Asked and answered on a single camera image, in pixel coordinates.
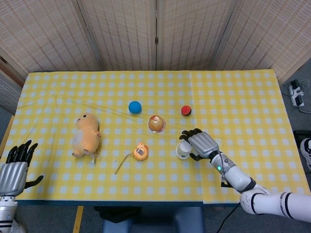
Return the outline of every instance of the yellow checkered tablecloth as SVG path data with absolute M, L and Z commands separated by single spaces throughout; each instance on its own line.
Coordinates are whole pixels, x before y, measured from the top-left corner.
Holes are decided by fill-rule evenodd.
M 128 112 L 133 100 L 142 104 L 139 115 Z M 190 116 L 180 114 L 185 104 L 192 107 Z M 71 156 L 75 121 L 83 112 L 93 113 L 100 125 L 96 164 L 89 156 Z M 161 133 L 148 129 L 154 114 L 167 122 Z M 195 127 L 259 184 L 273 192 L 309 193 L 273 70 L 31 73 L 4 155 L 28 139 L 39 144 L 28 180 L 45 177 L 22 200 L 236 202 L 239 194 L 220 188 L 208 160 L 176 157 L 181 131 Z M 129 157 L 115 175 L 140 140 L 148 159 Z

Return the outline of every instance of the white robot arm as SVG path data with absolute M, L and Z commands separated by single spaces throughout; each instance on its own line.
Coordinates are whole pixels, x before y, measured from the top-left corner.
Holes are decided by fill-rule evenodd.
M 240 203 L 247 213 L 273 214 L 311 222 L 311 196 L 287 192 L 271 194 L 219 151 L 218 144 L 200 129 L 183 131 L 179 139 L 189 142 L 198 152 L 197 156 L 190 154 L 192 159 L 210 159 L 212 166 L 222 175 L 221 186 L 232 187 L 241 193 Z
M 38 146 L 35 143 L 28 150 L 30 144 L 31 140 L 19 147 L 13 147 L 0 170 L 0 233 L 10 232 L 17 208 L 16 196 L 43 179 L 43 176 L 39 176 L 35 181 L 26 182 L 28 167 Z

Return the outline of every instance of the floor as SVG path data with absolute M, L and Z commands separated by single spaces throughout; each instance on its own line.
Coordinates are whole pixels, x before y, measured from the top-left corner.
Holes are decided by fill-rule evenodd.
M 291 78 L 308 79 L 311 82 L 311 59 L 302 66 Z M 281 86 L 281 91 L 288 94 L 287 86 Z M 311 90 L 305 93 L 305 110 L 311 112 Z M 293 130 L 311 130 L 311 115 L 301 113 L 291 105 L 289 96 L 283 95 L 288 117 Z M 10 120 L 10 114 L 0 108 L 0 141 Z M 305 171 L 308 171 L 303 157 L 301 157 Z M 309 185 L 311 185 L 311 174 L 306 174 Z M 222 220 L 232 210 L 232 207 L 205 207 L 206 232 L 216 232 Z M 23 222 L 28 232 L 41 233 L 72 232 L 77 206 L 19 206 L 16 219 Z M 102 220 L 98 212 L 92 206 L 85 206 L 81 222 L 81 233 L 99 233 L 102 229 Z M 311 232 L 311 224 L 280 216 L 261 215 L 253 216 L 237 210 L 225 222 L 222 233 L 249 232 L 249 233 L 292 233 Z

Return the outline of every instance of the orange plush toy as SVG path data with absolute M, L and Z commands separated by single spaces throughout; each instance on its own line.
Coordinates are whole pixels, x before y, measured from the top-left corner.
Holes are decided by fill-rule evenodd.
M 91 113 L 83 113 L 76 122 L 78 132 L 75 134 L 72 146 L 74 157 L 81 157 L 84 154 L 93 156 L 93 163 L 98 157 L 96 149 L 99 145 L 101 134 L 98 131 L 98 122 Z

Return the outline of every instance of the white cup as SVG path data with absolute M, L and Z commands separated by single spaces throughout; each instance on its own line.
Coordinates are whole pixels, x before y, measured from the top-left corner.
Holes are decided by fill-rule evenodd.
M 185 140 L 182 140 L 181 143 L 179 143 L 176 147 L 176 154 L 178 158 L 185 160 L 190 157 L 190 153 L 192 151 L 192 146 L 186 142 Z

